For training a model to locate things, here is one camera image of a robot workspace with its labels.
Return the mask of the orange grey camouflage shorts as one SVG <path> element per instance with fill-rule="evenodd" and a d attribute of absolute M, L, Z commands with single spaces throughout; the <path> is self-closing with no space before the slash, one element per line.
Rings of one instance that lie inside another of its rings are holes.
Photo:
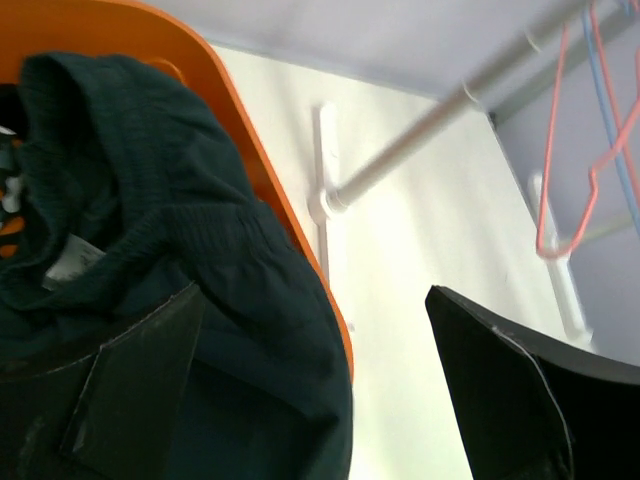
<path fill-rule="evenodd" d="M 17 250 L 21 232 L 25 228 L 22 210 L 24 180 L 16 157 L 21 144 L 17 134 L 1 128 L 1 258 L 13 256 Z"/>

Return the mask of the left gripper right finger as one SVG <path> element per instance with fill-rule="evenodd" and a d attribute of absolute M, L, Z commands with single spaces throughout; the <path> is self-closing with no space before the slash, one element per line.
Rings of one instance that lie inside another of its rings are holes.
<path fill-rule="evenodd" d="M 432 287 L 425 307 L 474 478 L 638 478 L 638 367 L 447 287 Z"/>

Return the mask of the dark navy shorts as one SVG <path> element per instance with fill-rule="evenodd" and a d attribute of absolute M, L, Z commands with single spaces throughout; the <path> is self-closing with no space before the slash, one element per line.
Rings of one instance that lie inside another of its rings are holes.
<path fill-rule="evenodd" d="M 2 477 L 346 478 L 333 308 L 206 103 L 123 55 L 1 91 Z"/>

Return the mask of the blue wire hanger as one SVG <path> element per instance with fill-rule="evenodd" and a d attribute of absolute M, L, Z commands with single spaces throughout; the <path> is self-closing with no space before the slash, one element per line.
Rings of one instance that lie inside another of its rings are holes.
<path fill-rule="evenodd" d="M 613 146 L 622 127 L 622 120 L 593 3 L 582 13 L 582 26 L 600 113 L 607 140 Z M 636 233 L 639 233 L 639 181 L 628 145 L 617 154 L 615 168 L 631 222 Z"/>

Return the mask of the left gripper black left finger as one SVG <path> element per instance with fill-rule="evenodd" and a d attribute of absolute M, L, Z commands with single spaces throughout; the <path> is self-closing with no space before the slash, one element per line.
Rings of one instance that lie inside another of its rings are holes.
<path fill-rule="evenodd" d="M 191 284 L 145 316 L 2 363 L 2 478 L 162 478 L 204 306 Z"/>

